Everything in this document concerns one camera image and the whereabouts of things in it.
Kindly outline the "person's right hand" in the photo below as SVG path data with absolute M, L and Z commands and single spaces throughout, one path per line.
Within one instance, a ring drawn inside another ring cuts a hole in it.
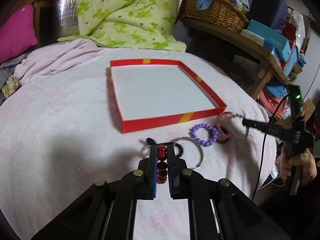
M 286 180 L 291 176 L 293 167 L 302 168 L 300 183 L 303 185 L 310 183 L 317 176 L 316 162 L 309 149 L 302 154 L 288 158 L 286 156 L 286 148 L 283 147 L 277 160 L 279 161 L 279 176 L 282 180 Z

